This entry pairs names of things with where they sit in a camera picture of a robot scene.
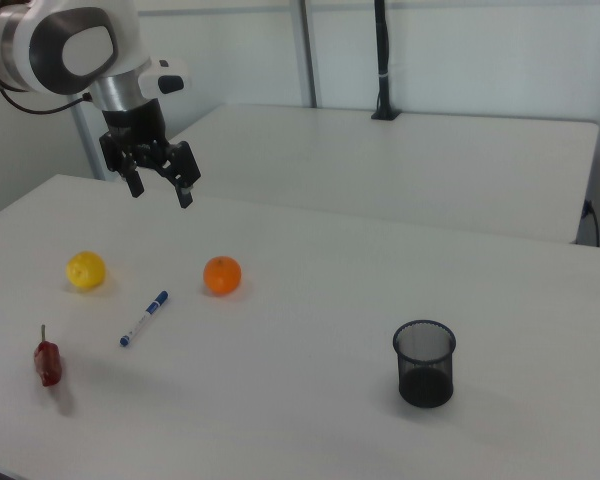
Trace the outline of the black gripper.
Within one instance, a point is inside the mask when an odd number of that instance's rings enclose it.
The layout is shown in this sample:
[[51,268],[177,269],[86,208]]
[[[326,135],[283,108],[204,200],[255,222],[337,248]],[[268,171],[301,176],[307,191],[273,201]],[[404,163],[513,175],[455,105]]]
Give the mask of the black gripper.
[[[108,131],[99,142],[106,167],[111,172],[121,171],[131,195],[139,197],[144,193],[144,185],[137,165],[151,170],[160,168],[159,161],[164,159],[169,145],[160,103],[153,99],[131,110],[102,114]],[[171,145],[167,160],[167,179],[174,186],[180,207],[186,209],[193,202],[191,191],[201,178],[200,169],[186,141]]]

